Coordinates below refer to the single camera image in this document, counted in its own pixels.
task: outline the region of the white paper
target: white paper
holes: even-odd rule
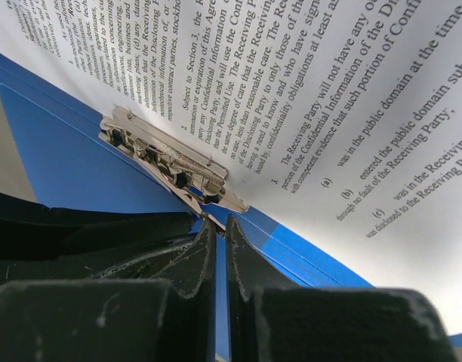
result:
[[[0,0],[0,52],[462,333],[462,0]]]

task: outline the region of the gray background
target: gray background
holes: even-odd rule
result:
[[[36,201],[0,100],[0,192]]]

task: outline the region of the binder clip mechanism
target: binder clip mechanism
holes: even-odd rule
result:
[[[248,206],[225,188],[227,170],[122,107],[100,122],[99,138],[133,158],[196,214],[220,224],[200,204],[244,213]]]

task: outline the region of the white surface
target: white surface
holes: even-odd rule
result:
[[[456,153],[451,153],[451,160],[447,160],[445,165],[432,173],[430,170],[425,169],[425,166],[438,161],[448,150],[462,140],[462,78],[458,80],[457,84],[452,84],[448,78],[455,71],[455,64],[462,63],[462,14],[460,17],[455,17],[453,24],[449,21],[450,25],[454,25],[450,32],[444,38],[435,34],[451,14],[454,13],[457,6],[462,7],[462,0],[455,0],[449,2],[435,1],[422,1],[417,0],[406,2],[398,2],[397,5],[385,5],[394,2],[385,1],[369,1],[361,2],[345,2],[344,0],[321,0],[320,2],[274,2],[269,5],[269,13],[267,14],[266,22],[264,23],[264,32],[260,40],[259,47],[253,46],[251,38],[256,37],[259,27],[259,18],[263,20],[263,12],[266,2],[249,2],[252,5],[242,4],[241,2],[218,2],[218,4],[199,4],[198,2],[183,2],[180,5],[180,19],[178,28],[178,37],[172,33],[172,23],[174,21],[172,5],[174,2],[164,0],[155,0],[157,5],[150,5],[149,9],[149,41],[144,41],[142,36],[142,29],[146,24],[144,20],[144,10],[146,2],[140,0],[137,8],[139,9],[139,17],[137,12],[134,12],[134,2],[118,2],[118,1],[101,1],[87,0],[88,16],[85,16],[84,3],[85,2],[70,2],[72,4],[73,16],[69,17],[69,21],[78,24],[78,19],[83,23],[89,22],[90,28],[93,29],[92,8],[95,7],[95,14],[97,18],[100,17],[99,13],[102,11],[104,15],[105,25],[98,25],[97,28],[102,33],[101,29],[105,29],[106,37],[109,39],[108,44],[111,46],[111,29],[113,29],[113,39],[115,44],[112,45],[116,49],[116,55],[119,57],[118,46],[118,6],[122,6],[123,10],[123,29],[125,23],[130,25],[130,42],[122,38],[122,54],[127,64],[127,60],[134,62],[134,55],[142,51],[143,45],[152,44],[152,18],[156,16],[159,10],[158,18],[158,38],[156,43],[156,77],[159,77],[159,64],[161,53],[159,50],[162,46],[162,36],[166,35],[166,61],[165,64],[165,77],[162,83],[165,84],[165,99],[167,99],[168,89],[166,86],[169,84],[169,69],[174,70],[174,95],[172,97],[172,122],[166,120],[170,118],[167,103],[164,101],[164,117],[157,115],[144,105],[139,104],[137,101],[132,100],[130,97],[125,96],[123,93],[118,92],[116,89],[105,85],[102,81],[97,80],[94,76],[85,74],[82,70],[76,69],[74,65],[69,63],[73,58],[72,47],[69,41],[62,38],[62,30],[57,13],[62,16],[63,5],[68,7],[69,0],[55,0],[54,2],[46,1],[45,7],[48,11],[48,19],[43,20],[41,23],[53,23],[56,40],[59,44],[61,58],[52,54],[50,51],[34,44],[25,38],[22,33],[21,27],[25,28],[27,19],[35,10],[33,17],[39,17],[38,8],[42,7],[42,0],[24,0],[21,2],[9,2],[12,10],[8,9],[7,2],[0,0],[0,52],[5,56],[16,61],[20,65],[26,67],[44,79],[60,87],[64,91],[78,98],[89,106],[95,108],[97,111],[105,115],[110,115],[115,105],[120,105],[132,109],[134,113],[151,121],[157,127],[160,127],[166,132],[171,133],[173,136],[198,149],[200,152],[211,155],[212,158],[220,162],[223,166],[229,169],[230,178],[229,182],[236,193],[244,198],[249,203],[253,204],[264,213],[277,219],[291,230],[299,235],[305,237],[316,246],[322,248],[325,252],[330,253],[333,257],[340,260],[353,271],[360,274],[362,277],[370,281],[376,286],[382,287],[410,287],[425,293],[438,308],[445,322],[445,325],[450,334],[462,332],[462,173],[461,175],[454,176],[446,180],[443,186],[437,188],[430,195],[422,198],[418,192],[424,192],[424,189],[431,185],[434,180],[440,178],[443,174],[450,171],[453,167],[456,170],[462,171],[462,166],[456,164],[456,161],[462,159],[462,149]],[[128,3],[128,13],[125,12],[125,3]],[[299,13],[294,12],[293,4],[302,4]],[[58,5],[59,10],[55,10],[54,4]],[[164,6],[169,6],[169,16],[165,16]],[[318,13],[314,13],[315,5],[318,5]],[[367,10],[366,6],[374,6],[373,10]],[[112,8],[113,28],[109,25],[108,8]],[[22,19],[22,26],[18,21],[18,16],[15,9],[22,14],[22,9],[29,9]],[[226,9],[226,14],[221,12],[221,9]],[[384,15],[392,10],[389,16]],[[201,27],[198,28],[193,24],[193,18],[196,17],[196,12],[199,11],[206,16],[214,14],[216,16],[205,19],[202,16]],[[125,14],[128,14],[129,19],[125,19]],[[199,58],[201,57],[203,47],[202,44],[209,48],[216,38],[219,29],[219,15],[224,14],[223,26],[223,39],[219,48],[219,60],[222,60],[226,55],[226,46],[229,46],[230,59],[227,62],[226,75],[219,79],[219,69],[212,62],[209,61],[210,51],[207,52],[205,68],[202,76],[203,88],[198,94],[198,102],[201,105],[204,102],[206,92],[210,93],[210,102],[208,104],[208,111],[198,111],[198,119],[196,121],[196,131],[192,135],[189,133],[191,113],[185,111],[183,104],[186,94],[186,77],[189,75],[186,67],[189,65],[189,52],[191,51],[191,44],[194,38],[196,42],[196,62],[194,64],[194,73],[192,76],[192,84],[190,85],[191,91],[196,88],[197,68],[199,66]],[[252,18],[246,23],[245,18]],[[236,23],[235,18],[239,16],[239,25],[234,26]],[[352,34],[354,24],[360,18],[366,18],[365,27],[362,29],[358,36]],[[306,25],[306,18],[311,19],[311,25]],[[294,30],[288,28],[290,19],[296,20],[294,23]],[[170,20],[168,32],[163,29],[165,21]],[[377,21],[383,22],[383,28],[380,31],[377,39],[372,41],[366,39],[366,31],[370,30]],[[404,23],[402,32],[399,35],[392,35],[390,27],[392,24],[401,21]],[[275,39],[266,40],[264,36],[268,34],[271,26],[278,28]],[[209,26],[210,33],[208,45],[204,43],[207,35],[206,26]],[[321,40],[313,35],[319,28],[325,30],[325,34]],[[235,41],[233,44],[226,43],[225,35],[229,34],[229,29],[233,28],[236,31]],[[306,35],[302,36],[303,47],[299,55],[290,53],[292,48],[297,47],[297,41],[300,40],[300,31],[305,30]],[[75,28],[76,33],[79,33],[78,27]],[[286,40],[286,35],[290,35],[289,46],[287,47],[287,56],[282,60],[274,59],[276,51],[282,40]],[[381,49],[383,44],[386,44],[384,36],[387,34],[389,39],[394,41],[393,46],[389,51]],[[137,46],[140,51],[135,49],[135,38],[139,39]],[[236,56],[236,51],[239,50],[239,39],[245,37],[246,42],[243,51],[243,57],[239,59]],[[75,35],[74,42],[77,44],[77,38],[82,40],[80,35]],[[345,48],[347,39],[353,40],[353,45],[350,46],[350,52],[346,57],[344,64],[339,64],[334,60],[335,57],[340,55],[340,51]],[[174,39],[178,39],[176,49],[176,59],[171,62],[170,59],[170,46]],[[319,46],[316,50],[313,49],[312,40],[318,41]],[[360,42],[364,40],[367,46],[371,46],[371,50],[365,56],[360,56]],[[424,60],[419,58],[418,51],[420,48],[425,48],[430,44],[430,41],[437,41],[439,44],[429,59]],[[96,44],[88,40],[88,45]],[[126,45],[131,45],[131,55],[125,53]],[[271,58],[267,60],[266,66],[260,66],[262,55],[268,51],[267,47],[272,48],[270,52]],[[253,64],[247,63],[245,58],[246,54],[250,54],[251,49],[256,51],[256,60]],[[359,82],[365,76],[365,71],[368,66],[373,64],[376,59],[377,53],[385,55],[379,56],[380,66],[377,71],[370,75],[369,82],[367,83],[367,91],[362,90],[360,97],[354,103],[352,109],[347,112],[345,121],[341,126],[336,127],[333,138],[327,144],[326,148],[322,150],[322,155],[319,160],[314,164],[310,175],[302,178],[303,183],[295,194],[290,193],[293,189],[293,184],[297,182],[300,175],[303,174],[306,164],[312,159],[312,155],[317,155],[320,152],[321,140],[323,140],[327,132],[333,127],[333,120],[339,116],[340,110],[343,110],[350,97],[350,92],[358,90]],[[151,60],[152,51],[149,55],[144,57],[140,55],[139,62],[142,68],[143,59]],[[294,68],[291,70],[290,75],[285,75],[285,65],[289,63],[289,58],[293,56],[295,59]],[[287,99],[287,94],[291,91],[291,85],[300,79],[298,75],[300,68],[303,69],[303,62],[306,57],[309,59],[313,56],[313,61],[308,68],[306,75],[303,79],[303,86],[297,88],[297,96],[293,101]],[[343,97],[336,106],[335,110],[331,113],[330,118],[327,120],[323,130],[320,132],[317,140],[308,149],[307,153],[303,153],[303,161],[297,165],[296,175],[288,186],[288,190],[282,188],[285,184],[287,175],[292,171],[290,169],[294,159],[301,153],[300,149],[306,144],[306,140],[319,122],[321,111],[325,109],[325,101],[330,102],[330,96],[337,92],[337,88],[345,76],[346,69],[352,68],[352,63],[355,58],[359,58],[362,62],[360,67],[356,70],[351,82],[348,84]],[[413,61],[420,61],[423,65],[417,73],[411,70]],[[279,65],[279,73],[273,79],[273,69],[271,64],[277,62]],[[237,76],[230,75],[229,69],[233,62],[239,62],[239,71]],[[245,65],[252,67],[250,81],[242,80],[240,76],[245,71]],[[340,71],[336,75],[335,82],[331,86],[330,91],[324,99],[319,98],[319,85],[322,80],[326,80],[333,65],[340,66]],[[209,73],[208,66],[215,67],[214,79],[210,82],[210,88],[205,89],[206,77]],[[151,66],[149,66],[149,77],[151,76]],[[252,77],[254,72],[258,69],[263,70],[262,80],[254,100],[253,106],[250,110],[250,115],[247,122],[241,129],[241,142],[239,152],[236,153],[234,159],[230,155],[235,141],[239,140],[239,125],[242,116],[244,115],[245,105],[248,101],[252,100]],[[135,67],[131,67],[131,72],[127,73],[127,86],[129,86],[129,75],[136,77]],[[381,101],[385,100],[398,84],[398,78],[402,78],[405,73],[410,73],[413,78],[410,79],[405,89],[398,95],[393,105],[387,109],[384,116],[373,128],[370,136],[364,136],[364,141],[358,147],[351,159],[345,163],[344,166],[338,166],[340,159],[346,154],[347,149],[352,145],[352,139],[358,135],[364,135],[362,130],[366,125],[365,121],[368,120],[372,112],[377,112],[378,109],[383,110]],[[223,92],[221,95],[216,95],[219,88],[218,80],[223,82]],[[284,88],[284,95],[281,99],[276,95],[279,89],[279,80],[286,81]],[[199,133],[199,119],[200,114],[205,115],[204,123],[201,125],[204,132],[209,127],[209,120],[211,119],[212,100],[217,99],[216,112],[219,120],[220,112],[223,109],[224,103],[224,90],[226,84],[234,81],[233,95],[230,97],[229,111],[225,117],[226,122],[222,124],[222,133],[226,134],[229,130],[229,125],[233,122],[231,116],[233,110],[237,111],[238,124],[230,131],[230,141],[227,154],[223,154],[221,149],[223,147],[224,136],[220,142],[220,146],[215,149],[213,147],[214,140],[216,139],[216,129],[218,126],[215,124],[210,144],[200,140],[197,136]],[[241,86],[244,92],[239,95],[238,89]],[[264,94],[263,88],[266,84],[271,86],[271,93]],[[415,121],[413,112],[418,111],[424,104],[430,100],[433,91],[439,89],[441,85],[447,85],[450,90],[434,105],[422,120]],[[235,100],[242,97],[240,107],[237,109]],[[270,112],[273,99],[278,100],[276,112],[271,119],[264,117],[265,114]],[[257,115],[255,109],[260,103],[263,102],[262,115]],[[157,100],[158,108],[160,111],[159,100]],[[276,142],[270,151],[266,145],[270,141],[270,132],[276,126],[279,110],[287,103],[291,104],[292,109],[289,110],[285,122],[282,125]],[[312,121],[307,120],[305,115],[310,112],[310,109],[317,110],[317,114],[311,117]],[[437,115],[445,110],[445,116],[440,116],[444,121],[432,131],[427,133],[420,128],[430,124]],[[243,164],[240,164],[239,153],[243,149],[244,140],[249,134],[248,132],[254,128],[252,121],[254,117],[260,118],[256,130],[254,130],[252,141],[250,142],[248,153],[243,157]],[[268,129],[264,128],[264,122],[269,122]],[[393,146],[391,141],[394,139],[396,132],[400,131],[399,127],[404,123],[411,122],[414,127],[401,141],[399,147]],[[287,148],[291,146],[295,137],[300,133],[300,127],[305,123],[308,127],[303,137],[298,143],[297,150],[294,152],[293,158],[288,162],[288,165],[282,163],[282,159],[290,152]],[[261,145],[257,145],[258,135],[260,131],[264,132],[264,138]],[[408,146],[409,142],[417,139],[421,133],[427,136],[426,142],[419,142],[417,148],[414,148],[413,153],[404,158],[404,160],[395,167],[395,170],[390,173],[385,179],[380,179],[377,171],[387,167],[387,162],[392,161],[402,151],[402,148]],[[374,156],[377,155],[379,149],[385,149],[390,146],[392,149],[388,156],[381,156],[381,163],[378,164],[378,169],[374,170],[372,175],[363,180],[360,175],[364,169],[371,164]],[[246,165],[250,160],[250,154],[258,147],[258,157],[251,169]],[[266,163],[260,172],[256,173],[257,165],[260,162],[260,156],[264,152],[269,152],[270,156],[266,159]],[[408,190],[408,194],[396,200],[393,197],[405,187],[413,182],[415,175],[425,172],[427,178],[422,183],[417,183],[417,187],[413,190]],[[367,184],[371,184],[374,176],[380,182],[377,187],[374,187],[372,192],[366,197],[361,197],[359,192],[365,190]],[[327,183],[327,179],[331,180],[329,187],[324,187],[322,184]],[[354,211],[347,215],[342,221],[337,217],[347,209],[348,204],[353,204],[358,197],[361,197],[360,202],[357,201]],[[406,201],[412,198],[418,198],[420,202],[413,207],[408,206],[407,211],[399,211],[400,207],[407,206]],[[381,222],[383,218],[388,218],[393,214],[400,217],[385,229],[378,232],[370,238],[366,237],[376,228],[376,225]]]

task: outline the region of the black plastic object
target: black plastic object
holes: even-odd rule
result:
[[[159,241],[186,235],[193,224],[189,213],[51,209],[0,193],[0,260],[52,260]]]
[[[0,360],[214,360],[216,228],[192,224],[0,194]],[[455,360],[420,294],[301,288],[233,216],[225,236],[233,362]]]
[[[440,319],[412,290],[302,288],[226,224],[233,362],[454,361]]]
[[[0,285],[12,280],[146,278],[189,247],[188,213],[49,209],[0,193]]]
[[[257,359],[256,325],[249,303],[255,287],[294,287],[251,246],[238,220],[226,223],[226,275],[229,297],[230,351],[233,362]]]
[[[141,281],[0,287],[0,360],[214,359],[214,225]]]

